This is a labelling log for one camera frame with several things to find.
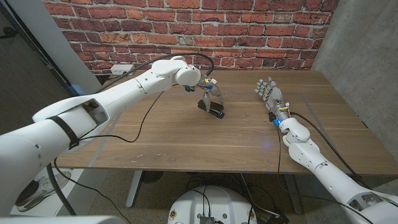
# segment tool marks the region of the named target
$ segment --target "table surface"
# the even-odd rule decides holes
[[[197,107],[201,89],[188,93],[182,86],[175,86],[165,91],[151,109],[136,142],[98,138],[77,152],[63,153],[57,164],[96,169],[275,173],[281,144],[281,173],[309,173],[279,142],[264,102],[254,92],[260,78],[271,76],[285,102],[290,102],[290,110],[315,123],[358,174],[398,174],[398,163],[320,72],[214,71],[211,76],[224,95],[223,119]],[[124,111],[104,133],[135,139],[158,95],[147,96]],[[315,129],[297,119],[310,130],[321,153],[347,172]]]

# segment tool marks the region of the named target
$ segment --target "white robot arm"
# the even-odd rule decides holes
[[[290,117],[289,104],[284,103],[275,81],[271,77],[269,81],[271,84],[260,80],[255,92],[266,102],[270,121],[286,133],[283,142],[289,147],[291,158],[311,171],[338,202],[357,210],[371,223],[395,223],[398,219],[398,197],[360,186],[328,161],[310,139],[309,130]],[[369,223],[352,210],[343,209],[352,223]]]
[[[201,73],[183,57],[158,60],[136,78],[101,93],[56,102],[33,116],[34,124],[0,136],[0,217],[9,215],[27,184],[64,151],[73,152],[101,134],[109,122],[145,96],[168,90],[173,78],[195,86]]]

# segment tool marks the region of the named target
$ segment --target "power outlet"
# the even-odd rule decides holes
[[[123,73],[128,72],[133,68],[134,68],[134,65],[113,65],[111,68],[111,72],[113,75],[123,75]]]

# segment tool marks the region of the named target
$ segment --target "black strap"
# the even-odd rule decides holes
[[[56,124],[59,125],[63,129],[63,131],[68,135],[70,139],[69,150],[79,145],[79,138],[76,136],[75,132],[73,132],[72,128],[70,128],[69,125],[66,122],[64,122],[62,118],[58,116],[52,116],[49,117],[48,119],[51,119],[54,122],[56,122]]]

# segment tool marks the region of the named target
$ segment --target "metal table leg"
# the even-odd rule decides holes
[[[285,174],[284,177],[285,177],[287,189],[289,190],[289,192],[293,193],[293,194],[290,194],[290,198],[292,199],[294,213],[296,213],[297,215],[300,215],[303,213],[303,207],[301,206],[300,197],[298,196],[299,191],[297,190],[296,180],[294,179],[294,175],[293,174]]]
[[[131,208],[134,205],[134,202],[135,202],[136,196],[138,194],[138,190],[139,190],[141,174],[142,174],[142,170],[134,171],[134,175],[133,175],[132,181],[131,181],[129,195],[127,196],[127,202],[126,202],[127,208]]]

